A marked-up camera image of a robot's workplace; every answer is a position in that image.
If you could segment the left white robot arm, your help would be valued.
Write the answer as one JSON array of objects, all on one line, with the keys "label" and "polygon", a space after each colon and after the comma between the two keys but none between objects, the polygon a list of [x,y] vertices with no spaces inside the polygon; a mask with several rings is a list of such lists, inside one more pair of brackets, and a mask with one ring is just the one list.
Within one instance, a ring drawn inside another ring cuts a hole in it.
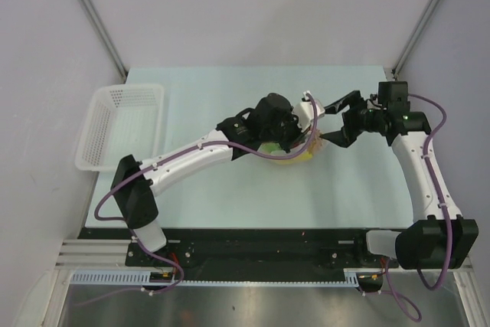
[{"label": "left white robot arm", "polygon": [[143,257],[155,266],[168,259],[156,204],[166,189],[212,165],[258,152],[264,143],[276,143],[291,157],[301,150],[314,116],[308,100],[292,106],[284,96],[270,93],[254,108],[226,118],[182,149],[144,162],[132,155],[122,158],[111,185],[112,196],[127,227],[142,243]]}]

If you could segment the clear zip top bag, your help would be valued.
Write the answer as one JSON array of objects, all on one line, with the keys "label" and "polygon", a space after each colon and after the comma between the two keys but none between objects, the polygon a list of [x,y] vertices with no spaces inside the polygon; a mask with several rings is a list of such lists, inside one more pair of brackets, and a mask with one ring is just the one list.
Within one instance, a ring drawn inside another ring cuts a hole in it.
[{"label": "clear zip top bag", "polygon": [[305,137],[302,138],[297,145],[295,145],[289,152],[286,152],[284,150],[280,150],[278,152],[274,152],[272,155],[268,156],[277,156],[277,157],[283,157],[283,156],[290,156],[294,155],[295,157],[298,155],[301,155],[304,151],[309,151],[311,152],[314,157],[318,155],[327,145],[327,141],[322,139],[320,135],[322,132],[317,129],[314,132],[314,138],[312,142],[309,145],[306,145],[307,141],[309,140],[309,137],[311,135],[310,132],[307,132]]}]

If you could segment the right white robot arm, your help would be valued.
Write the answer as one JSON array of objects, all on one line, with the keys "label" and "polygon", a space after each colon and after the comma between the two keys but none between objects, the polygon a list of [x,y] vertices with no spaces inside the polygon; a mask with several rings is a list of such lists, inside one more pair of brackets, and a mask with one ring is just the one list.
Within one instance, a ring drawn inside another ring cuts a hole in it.
[{"label": "right white robot arm", "polygon": [[340,130],[322,134],[339,147],[351,146],[363,132],[385,137],[397,157],[413,208],[413,224],[402,231],[370,230],[353,247],[354,260],[370,267],[381,256],[405,270],[458,269],[479,235],[473,219],[463,217],[450,195],[436,161],[426,114],[412,111],[406,82],[381,82],[371,102],[355,90],[325,107],[340,113]]}]

